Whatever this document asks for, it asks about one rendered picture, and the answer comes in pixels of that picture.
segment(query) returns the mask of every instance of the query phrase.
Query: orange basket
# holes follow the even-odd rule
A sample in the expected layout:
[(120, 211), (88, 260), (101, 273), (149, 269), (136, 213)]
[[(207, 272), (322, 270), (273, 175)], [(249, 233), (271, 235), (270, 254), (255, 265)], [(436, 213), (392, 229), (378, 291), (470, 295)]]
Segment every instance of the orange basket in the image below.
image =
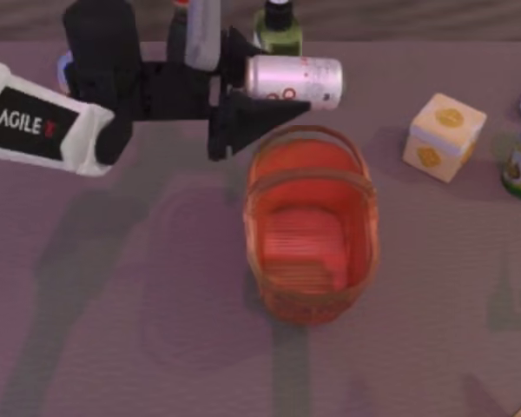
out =
[(260, 296), (283, 321), (332, 321), (373, 278), (374, 187), (357, 147), (334, 130), (293, 126), (268, 137), (249, 170), (243, 218)]

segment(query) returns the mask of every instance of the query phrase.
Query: table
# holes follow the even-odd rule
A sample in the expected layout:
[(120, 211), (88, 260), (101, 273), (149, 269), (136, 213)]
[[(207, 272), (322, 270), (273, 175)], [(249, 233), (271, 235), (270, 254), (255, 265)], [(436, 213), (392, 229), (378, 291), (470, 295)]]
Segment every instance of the table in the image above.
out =
[[(161, 43), (143, 45), (162, 55)], [(0, 43), (55, 84), (60, 43)], [(508, 417), (521, 406), (521, 43), (310, 43), (348, 91), (295, 123), (341, 130), (379, 192), (382, 262), (338, 321), (266, 316), (244, 254), (251, 149), (208, 162), (204, 122), (142, 123), (88, 179), (0, 162), (0, 417)], [(489, 115), (449, 185), (400, 161), (434, 92)]]

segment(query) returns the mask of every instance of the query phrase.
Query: dark background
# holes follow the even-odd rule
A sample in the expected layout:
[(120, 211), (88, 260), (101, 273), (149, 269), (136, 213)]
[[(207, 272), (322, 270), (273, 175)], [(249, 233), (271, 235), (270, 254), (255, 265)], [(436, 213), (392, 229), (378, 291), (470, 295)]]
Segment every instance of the dark background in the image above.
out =
[[(0, 40), (61, 39), (71, 0), (0, 0)], [(163, 40), (171, 0), (134, 0), (143, 40)], [(263, 0), (223, 0), (224, 20), (249, 33)], [(518, 40), (521, 0), (296, 0), (307, 40)]]

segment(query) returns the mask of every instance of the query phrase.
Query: beige box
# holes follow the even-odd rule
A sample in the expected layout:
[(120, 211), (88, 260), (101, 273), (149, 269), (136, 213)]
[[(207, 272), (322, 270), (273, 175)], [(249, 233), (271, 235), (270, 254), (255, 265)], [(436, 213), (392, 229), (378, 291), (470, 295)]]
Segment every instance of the beige box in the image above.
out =
[(485, 113), (437, 93), (413, 119), (403, 160), (450, 182), (471, 157), (485, 122)]

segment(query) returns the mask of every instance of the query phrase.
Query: black label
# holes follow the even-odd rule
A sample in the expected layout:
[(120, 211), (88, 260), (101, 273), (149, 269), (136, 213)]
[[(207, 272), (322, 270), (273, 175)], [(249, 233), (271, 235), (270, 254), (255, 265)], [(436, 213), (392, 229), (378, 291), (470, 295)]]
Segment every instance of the black label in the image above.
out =
[(57, 161), (79, 114), (6, 87), (0, 93), (0, 148)]

